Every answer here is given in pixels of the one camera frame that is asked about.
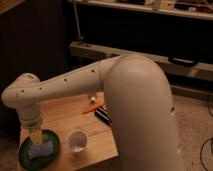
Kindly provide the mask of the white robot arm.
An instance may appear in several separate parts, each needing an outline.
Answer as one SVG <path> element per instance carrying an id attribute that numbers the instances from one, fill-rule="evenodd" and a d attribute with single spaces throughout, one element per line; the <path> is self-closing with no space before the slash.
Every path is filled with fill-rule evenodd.
<path id="1" fill-rule="evenodd" d="M 98 91 L 104 93 L 123 171 L 185 171 L 170 85 L 143 55 L 108 58 L 46 81 L 24 73 L 1 99 L 24 128 L 36 129 L 40 102 Z"/>

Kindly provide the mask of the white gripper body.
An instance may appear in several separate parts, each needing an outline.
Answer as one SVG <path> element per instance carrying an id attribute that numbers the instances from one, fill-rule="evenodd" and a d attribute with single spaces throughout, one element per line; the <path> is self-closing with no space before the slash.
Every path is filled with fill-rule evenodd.
<path id="1" fill-rule="evenodd" d="M 30 138 L 33 144 L 42 144 L 42 127 L 40 124 L 23 125 L 21 130 L 21 140 Z"/>

